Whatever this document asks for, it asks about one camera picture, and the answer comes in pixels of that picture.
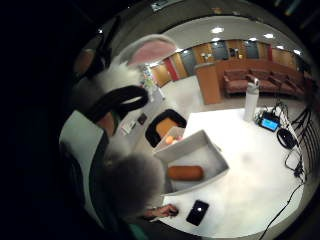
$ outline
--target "door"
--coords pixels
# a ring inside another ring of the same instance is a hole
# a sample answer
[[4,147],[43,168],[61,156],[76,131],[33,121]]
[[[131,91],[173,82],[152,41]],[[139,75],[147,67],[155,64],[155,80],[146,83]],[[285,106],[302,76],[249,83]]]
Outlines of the door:
[[184,65],[184,68],[186,69],[188,76],[194,75],[194,66],[197,64],[193,52],[191,49],[184,50],[181,52],[181,59]]
[[215,60],[227,60],[229,58],[225,41],[212,43],[212,51]]
[[152,67],[151,72],[159,87],[162,87],[171,80],[170,74],[164,64]]
[[247,58],[259,58],[257,43],[254,41],[244,41]]

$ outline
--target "black device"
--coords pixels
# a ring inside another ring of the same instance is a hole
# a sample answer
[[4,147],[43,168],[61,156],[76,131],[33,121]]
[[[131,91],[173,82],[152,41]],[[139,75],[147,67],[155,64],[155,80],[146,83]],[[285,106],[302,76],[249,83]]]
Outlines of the black device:
[[193,225],[199,226],[208,208],[209,208],[208,203],[202,202],[200,200],[196,200],[186,219],[187,222],[192,223]]
[[140,125],[143,125],[146,120],[147,116],[144,113],[142,113],[138,118],[138,122],[140,123]]
[[273,113],[265,111],[262,113],[258,124],[260,127],[274,132],[278,127],[280,127],[280,118]]
[[277,138],[281,146],[286,149],[292,149],[297,144],[297,140],[292,136],[291,132],[285,128],[278,130]]

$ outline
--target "orange object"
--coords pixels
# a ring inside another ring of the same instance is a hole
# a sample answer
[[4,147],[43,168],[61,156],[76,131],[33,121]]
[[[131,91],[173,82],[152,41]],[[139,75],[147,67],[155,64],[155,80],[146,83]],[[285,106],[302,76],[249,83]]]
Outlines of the orange object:
[[178,124],[172,121],[170,118],[165,118],[161,122],[159,122],[156,126],[156,131],[161,138],[163,138],[169,130],[174,127],[178,126]]
[[171,166],[168,176],[173,180],[199,181],[203,178],[203,169],[200,166]]
[[166,138],[166,144],[171,144],[173,142],[174,138],[172,136],[168,136]]

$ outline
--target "white table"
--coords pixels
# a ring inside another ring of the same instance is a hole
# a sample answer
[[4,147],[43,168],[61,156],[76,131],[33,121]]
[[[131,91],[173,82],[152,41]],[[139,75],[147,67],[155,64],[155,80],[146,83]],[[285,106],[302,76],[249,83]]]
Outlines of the white table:
[[[190,114],[184,137],[204,129],[210,140],[221,148],[230,169],[204,187],[165,196],[163,204],[176,205],[179,215],[162,218],[162,222],[198,236],[235,238],[263,231],[285,206],[300,184],[284,166],[289,150],[280,145],[275,132],[244,121],[243,115],[244,109]],[[294,154],[288,159],[290,166],[296,166],[297,162]],[[302,193],[303,186],[271,226],[298,208]],[[197,199],[210,204],[199,226],[185,220]]]

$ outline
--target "black chair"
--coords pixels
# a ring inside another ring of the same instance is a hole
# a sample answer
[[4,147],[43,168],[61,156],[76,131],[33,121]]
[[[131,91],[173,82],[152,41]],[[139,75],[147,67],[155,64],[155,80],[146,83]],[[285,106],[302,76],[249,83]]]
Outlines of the black chair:
[[157,146],[162,137],[170,130],[171,127],[177,126],[185,128],[187,121],[176,111],[167,109],[160,113],[149,124],[145,137],[152,147]]

